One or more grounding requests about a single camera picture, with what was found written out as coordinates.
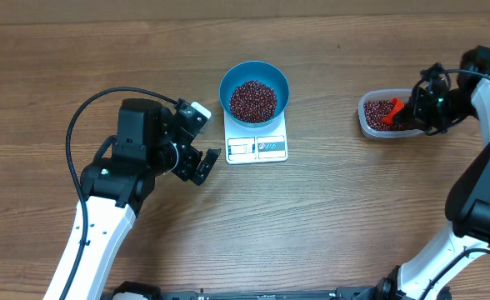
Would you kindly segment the orange measuring scoop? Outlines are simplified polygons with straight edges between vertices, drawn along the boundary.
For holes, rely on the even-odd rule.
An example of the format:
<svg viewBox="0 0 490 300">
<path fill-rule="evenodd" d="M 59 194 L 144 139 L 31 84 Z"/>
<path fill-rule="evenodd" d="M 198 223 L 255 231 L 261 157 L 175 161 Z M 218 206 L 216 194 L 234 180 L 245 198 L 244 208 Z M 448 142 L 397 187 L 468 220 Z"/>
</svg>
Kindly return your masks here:
<svg viewBox="0 0 490 300">
<path fill-rule="evenodd" d="M 390 110 L 385 117 L 382 118 L 382 122 L 391 126 L 394 123 L 394 116 L 400 113 L 404 109 L 404 102 L 395 97 L 388 102 Z"/>
</svg>

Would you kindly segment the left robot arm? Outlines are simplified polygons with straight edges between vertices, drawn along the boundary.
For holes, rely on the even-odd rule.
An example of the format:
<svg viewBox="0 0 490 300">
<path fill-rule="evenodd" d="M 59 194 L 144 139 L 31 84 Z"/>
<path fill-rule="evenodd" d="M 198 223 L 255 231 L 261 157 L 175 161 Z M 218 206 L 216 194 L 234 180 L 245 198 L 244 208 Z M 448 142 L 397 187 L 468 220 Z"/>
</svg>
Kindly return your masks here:
<svg viewBox="0 0 490 300">
<path fill-rule="evenodd" d="M 172 108 L 143 98 L 122 101 L 117 134 L 108 137 L 82 170 L 86 201 L 76 207 L 72 231 L 47 299 L 98 299 L 113 261 L 157 176 L 174 173 L 201 185 L 220 154 L 200 152 L 193 139 L 212 114 L 181 99 Z"/>
</svg>

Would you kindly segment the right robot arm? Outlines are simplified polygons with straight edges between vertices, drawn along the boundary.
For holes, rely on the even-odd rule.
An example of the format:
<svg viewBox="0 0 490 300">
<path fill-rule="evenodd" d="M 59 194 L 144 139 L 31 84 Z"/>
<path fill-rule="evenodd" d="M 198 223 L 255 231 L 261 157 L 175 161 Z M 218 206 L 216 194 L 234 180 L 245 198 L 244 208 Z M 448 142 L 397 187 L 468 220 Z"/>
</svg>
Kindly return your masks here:
<svg viewBox="0 0 490 300">
<path fill-rule="evenodd" d="M 390 102 L 382 119 L 390 135 L 416 130 L 434 136 L 473 117 L 483 149 L 447 196 L 446 226 L 414 258 L 361 291 L 360 299 L 449 299 L 448 283 L 490 255 L 490 47 L 466 51 L 457 69 L 437 62 L 420 76 L 407 102 Z"/>
</svg>

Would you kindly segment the white digital kitchen scale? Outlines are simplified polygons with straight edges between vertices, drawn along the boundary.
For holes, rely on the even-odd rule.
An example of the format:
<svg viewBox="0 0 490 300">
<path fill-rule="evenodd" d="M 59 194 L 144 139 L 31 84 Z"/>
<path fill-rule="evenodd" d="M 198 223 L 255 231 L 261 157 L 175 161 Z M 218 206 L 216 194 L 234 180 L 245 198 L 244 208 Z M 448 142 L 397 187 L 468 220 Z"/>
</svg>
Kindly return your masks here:
<svg viewBox="0 0 490 300">
<path fill-rule="evenodd" d="M 246 127 L 224 113 L 225 158 L 228 164 L 279 163 L 288 160 L 285 114 L 263 127 Z"/>
</svg>

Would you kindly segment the red beans in bowl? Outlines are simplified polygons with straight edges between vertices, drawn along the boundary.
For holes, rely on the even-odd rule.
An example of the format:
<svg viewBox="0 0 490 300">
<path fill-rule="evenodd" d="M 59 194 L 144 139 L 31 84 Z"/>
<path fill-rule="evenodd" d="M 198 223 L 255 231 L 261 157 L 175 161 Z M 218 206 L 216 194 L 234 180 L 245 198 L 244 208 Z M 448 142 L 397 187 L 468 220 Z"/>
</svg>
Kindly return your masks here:
<svg viewBox="0 0 490 300">
<path fill-rule="evenodd" d="M 236 87 L 230 97 L 231 114 L 245 123 L 264 123 L 274 117 L 278 99 L 275 91 L 259 81 Z"/>
</svg>

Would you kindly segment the blue bowl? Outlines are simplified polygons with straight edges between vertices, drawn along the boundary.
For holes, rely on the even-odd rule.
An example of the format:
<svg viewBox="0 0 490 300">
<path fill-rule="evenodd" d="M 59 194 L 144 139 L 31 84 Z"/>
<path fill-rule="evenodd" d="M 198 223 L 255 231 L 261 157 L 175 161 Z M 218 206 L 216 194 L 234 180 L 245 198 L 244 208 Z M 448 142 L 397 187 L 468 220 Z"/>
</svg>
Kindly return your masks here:
<svg viewBox="0 0 490 300">
<path fill-rule="evenodd" d="M 268 62 L 241 62 L 227 71 L 219 85 L 223 111 L 248 128 L 273 123 L 283 115 L 289 98 L 286 76 Z"/>
</svg>

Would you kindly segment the clear plastic container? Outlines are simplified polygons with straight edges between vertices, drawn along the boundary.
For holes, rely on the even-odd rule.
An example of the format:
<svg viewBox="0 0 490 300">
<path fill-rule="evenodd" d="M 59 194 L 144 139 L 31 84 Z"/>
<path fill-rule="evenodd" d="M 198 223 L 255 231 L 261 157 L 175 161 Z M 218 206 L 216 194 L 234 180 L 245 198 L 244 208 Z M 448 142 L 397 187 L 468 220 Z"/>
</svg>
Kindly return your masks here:
<svg viewBox="0 0 490 300">
<path fill-rule="evenodd" d="M 362 134 L 366 138 L 394 139 L 411 138 L 421 135 L 421 130 L 394 129 L 382 119 L 392 111 L 393 99 L 406 103 L 411 95 L 411 90 L 406 88 L 382 89 L 366 93 L 358 104 L 358 117 Z"/>
</svg>

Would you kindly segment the red beans in container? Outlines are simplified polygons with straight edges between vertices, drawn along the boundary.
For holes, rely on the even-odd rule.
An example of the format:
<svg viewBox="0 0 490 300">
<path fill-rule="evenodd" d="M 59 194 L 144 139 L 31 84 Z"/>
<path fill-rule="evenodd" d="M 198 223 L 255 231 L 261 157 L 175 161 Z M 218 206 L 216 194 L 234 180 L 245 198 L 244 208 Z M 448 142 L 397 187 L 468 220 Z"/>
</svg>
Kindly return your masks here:
<svg viewBox="0 0 490 300">
<path fill-rule="evenodd" d="M 376 131 L 403 130 L 402 125 L 395 125 L 393 123 L 393 125 L 389 126 L 382 122 L 383 117 L 385 117 L 390 110 L 390 106 L 388 105 L 390 100 L 371 101 L 363 104 L 365 119 L 367 125 L 371 129 Z"/>
</svg>

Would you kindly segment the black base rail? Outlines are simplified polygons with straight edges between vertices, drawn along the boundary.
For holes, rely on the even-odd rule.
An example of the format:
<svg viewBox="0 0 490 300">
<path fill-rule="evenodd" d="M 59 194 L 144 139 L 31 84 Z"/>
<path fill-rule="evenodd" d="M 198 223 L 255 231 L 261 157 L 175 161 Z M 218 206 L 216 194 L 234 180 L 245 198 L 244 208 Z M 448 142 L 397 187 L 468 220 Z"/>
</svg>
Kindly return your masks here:
<svg viewBox="0 0 490 300">
<path fill-rule="evenodd" d="M 355 300 L 373 299 L 375 287 L 338 287 L 335 290 L 293 292 L 163 292 L 160 287 L 140 282 L 123 282 L 102 300 Z"/>
</svg>

